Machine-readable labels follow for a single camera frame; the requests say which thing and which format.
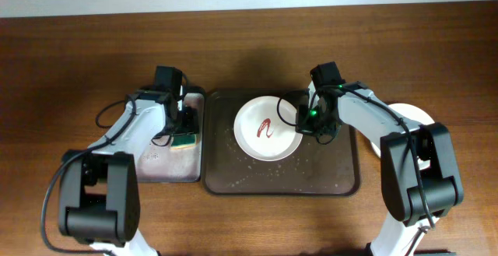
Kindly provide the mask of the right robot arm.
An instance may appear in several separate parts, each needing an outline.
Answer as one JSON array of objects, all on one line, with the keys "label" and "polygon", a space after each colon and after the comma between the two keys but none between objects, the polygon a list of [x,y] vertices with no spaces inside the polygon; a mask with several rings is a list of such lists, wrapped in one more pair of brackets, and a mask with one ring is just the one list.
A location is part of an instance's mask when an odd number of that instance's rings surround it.
[{"label": "right robot arm", "polygon": [[333,140],[347,124],[381,151],[381,191],[388,214],[364,253],[414,254],[436,222],[464,198],[448,128],[402,116],[364,83],[346,82],[334,62],[317,65],[310,77],[308,102],[297,108],[296,132]]}]

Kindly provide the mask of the green yellow sponge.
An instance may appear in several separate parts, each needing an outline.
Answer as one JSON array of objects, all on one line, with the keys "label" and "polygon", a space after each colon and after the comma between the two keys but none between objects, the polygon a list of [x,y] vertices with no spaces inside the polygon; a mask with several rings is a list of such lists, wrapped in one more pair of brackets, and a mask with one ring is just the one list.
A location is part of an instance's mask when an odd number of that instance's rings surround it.
[{"label": "green yellow sponge", "polygon": [[198,144],[198,134],[175,135],[170,144],[171,149],[188,149]]}]

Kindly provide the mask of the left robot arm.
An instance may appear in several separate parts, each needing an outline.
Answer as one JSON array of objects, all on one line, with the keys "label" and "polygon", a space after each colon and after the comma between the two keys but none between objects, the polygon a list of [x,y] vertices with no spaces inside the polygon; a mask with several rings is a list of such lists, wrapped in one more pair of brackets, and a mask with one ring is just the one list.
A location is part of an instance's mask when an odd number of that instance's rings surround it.
[{"label": "left robot arm", "polygon": [[179,104],[188,78],[175,67],[156,68],[154,82],[122,104],[124,112],[106,133],[83,150],[69,150],[50,186],[58,186],[58,229],[86,245],[83,254],[157,255],[139,232],[136,163],[149,144],[198,132],[194,109]]}]

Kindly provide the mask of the pink plate with red stain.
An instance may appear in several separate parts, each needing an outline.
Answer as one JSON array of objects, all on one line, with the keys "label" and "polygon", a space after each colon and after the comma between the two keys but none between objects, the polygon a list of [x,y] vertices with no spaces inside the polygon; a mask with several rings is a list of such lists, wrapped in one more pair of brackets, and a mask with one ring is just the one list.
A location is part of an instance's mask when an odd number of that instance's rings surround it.
[{"label": "pink plate with red stain", "polygon": [[300,145],[303,135],[282,121],[291,122],[296,108],[276,96],[260,96],[238,110],[233,132],[238,146],[261,161],[277,161],[290,156]]}]

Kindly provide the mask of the cream plate with red stain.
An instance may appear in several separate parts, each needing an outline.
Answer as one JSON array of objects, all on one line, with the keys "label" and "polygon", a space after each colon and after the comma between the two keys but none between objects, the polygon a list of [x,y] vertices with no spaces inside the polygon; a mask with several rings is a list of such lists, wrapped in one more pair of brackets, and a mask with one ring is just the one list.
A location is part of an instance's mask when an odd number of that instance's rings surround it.
[{"label": "cream plate with red stain", "polygon": [[[399,113],[400,115],[402,115],[403,117],[408,117],[409,119],[414,120],[414,121],[418,121],[421,124],[434,124],[435,123],[435,121],[431,118],[431,116],[429,116],[424,110],[422,110],[416,106],[413,106],[411,104],[392,103],[392,104],[388,104],[388,106],[392,110],[394,110],[397,113]],[[371,145],[373,151],[375,152],[375,154],[377,155],[377,157],[380,158],[381,157],[381,150],[378,148],[378,146],[376,146],[372,142],[370,142],[370,145]],[[425,170],[425,169],[428,169],[430,167],[429,160],[421,160],[419,158],[418,163],[419,163],[421,170]]]}]

